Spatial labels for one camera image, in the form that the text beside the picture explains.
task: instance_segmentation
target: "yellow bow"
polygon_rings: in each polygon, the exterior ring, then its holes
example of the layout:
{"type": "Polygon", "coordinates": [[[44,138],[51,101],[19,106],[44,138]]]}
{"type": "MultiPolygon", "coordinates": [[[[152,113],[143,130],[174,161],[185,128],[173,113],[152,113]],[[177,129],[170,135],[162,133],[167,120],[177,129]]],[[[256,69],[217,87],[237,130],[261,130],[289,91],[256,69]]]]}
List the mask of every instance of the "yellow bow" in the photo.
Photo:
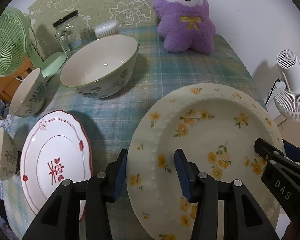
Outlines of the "yellow bow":
{"type": "Polygon", "coordinates": [[[181,20],[182,22],[190,22],[190,24],[189,24],[189,26],[188,26],[187,29],[192,29],[192,25],[193,25],[194,29],[196,29],[196,30],[199,30],[199,28],[197,27],[197,25],[195,25],[195,22],[199,22],[199,23],[202,22],[202,20],[201,20],[200,17],[193,17],[193,18],[190,18],[190,17],[188,17],[188,16],[182,16],[182,17],[180,18],[180,20],[181,20]]]}

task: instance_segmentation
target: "plaid tablecloth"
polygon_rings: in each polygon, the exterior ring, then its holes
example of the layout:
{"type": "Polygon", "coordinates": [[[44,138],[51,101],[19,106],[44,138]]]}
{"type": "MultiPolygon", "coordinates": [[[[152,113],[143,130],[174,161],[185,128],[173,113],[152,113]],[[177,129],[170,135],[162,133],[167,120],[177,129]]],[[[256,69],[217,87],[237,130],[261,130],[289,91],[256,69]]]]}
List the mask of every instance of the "plaid tablecloth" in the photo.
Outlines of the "plaid tablecloth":
{"type": "MultiPolygon", "coordinates": [[[[192,50],[180,54],[166,52],[156,26],[124,29],[122,33],[140,41],[134,73],[127,85],[108,98],[90,99],[62,87],[56,74],[49,81],[43,112],[13,119],[10,134],[19,150],[38,119],[62,109],[82,123],[90,139],[96,174],[116,160],[122,148],[129,148],[132,135],[148,109],[180,87],[202,82],[220,83],[247,93],[265,108],[252,77],[221,36],[214,38],[213,54],[202,55],[192,50]]],[[[5,181],[3,191],[9,224],[21,239],[35,216],[26,202],[20,176],[5,181]]],[[[122,197],[115,204],[108,204],[108,213],[113,239],[152,239],[134,215],[125,187],[122,197]]],[[[85,239],[84,220],[80,227],[80,235],[85,239]]]]}

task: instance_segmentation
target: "blue gripper pad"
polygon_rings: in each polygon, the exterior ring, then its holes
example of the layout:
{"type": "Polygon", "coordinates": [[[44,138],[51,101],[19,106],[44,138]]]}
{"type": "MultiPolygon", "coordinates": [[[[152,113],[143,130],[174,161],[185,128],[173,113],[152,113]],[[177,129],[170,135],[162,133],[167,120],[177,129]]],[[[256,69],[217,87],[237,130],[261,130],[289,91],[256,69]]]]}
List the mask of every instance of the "blue gripper pad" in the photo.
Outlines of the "blue gripper pad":
{"type": "Polygon", "coordinates": [[[187,175],[186,168],[184,167],[184,164],[182,162],[178,150],[176,150],[174,153],[174,165],[177,170],[179,182],[182,189],[182,194],[185,198],[187,198],[188,201],[190,201],[190,199],[192,198],[191,189],[190,189],[190,179],[187,175]]]}
{"type": "Polygon", "coordinates": [[[114,192],[113,192],[113,198],[115,201],[117,201],[118,197],[121,196],[124,180],[126,178],[126,167],[127,167],[127,154],[122,160],[122,163],[120,165],[118,175],[115,178],[115,183],[114,183],[114,192]]]}

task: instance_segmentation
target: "stuffed animal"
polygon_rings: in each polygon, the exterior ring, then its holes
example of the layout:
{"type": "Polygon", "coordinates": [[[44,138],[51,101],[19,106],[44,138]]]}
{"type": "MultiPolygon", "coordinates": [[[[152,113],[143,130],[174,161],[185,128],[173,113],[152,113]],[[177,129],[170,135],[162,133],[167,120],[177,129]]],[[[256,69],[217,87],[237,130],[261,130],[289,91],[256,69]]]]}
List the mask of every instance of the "stuffed animal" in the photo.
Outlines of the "stuffed animal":
{"type": "Polygon", "coordinates": [[[209,19],[207,0],[153,0],[153,8],[161,18],[158,33],[165,37],[166,51],[183,52],[191,48],[211,53],[214,50],[216,29],[209,19]]]}

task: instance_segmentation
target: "bowl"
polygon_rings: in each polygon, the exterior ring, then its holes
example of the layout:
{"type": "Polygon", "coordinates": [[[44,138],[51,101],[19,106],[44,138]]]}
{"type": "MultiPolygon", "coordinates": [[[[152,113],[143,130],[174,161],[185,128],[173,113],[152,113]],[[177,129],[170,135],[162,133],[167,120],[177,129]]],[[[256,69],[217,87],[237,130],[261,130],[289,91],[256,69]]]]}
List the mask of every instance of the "bowl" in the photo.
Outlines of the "bowl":
{"type": "Polygon", "coordinates": [[[9,113],[20,117],[28,117],[37,113],[44,104],[46,82],[40,68],[33,70],[21,82],[15,92],[9,113]]]}
{"type": "Polygon", "coordinates": [[[11,179],[16,172],[18,150],[12,137],[0,128],[0,180],[11,179]]]}
{"type": "Polygon", "coordinates": [[[131,78],[139,42],[125,35],[111,35],[78,50],[64,64],[60,83],[89,98],[118,92],[131,78]]]}

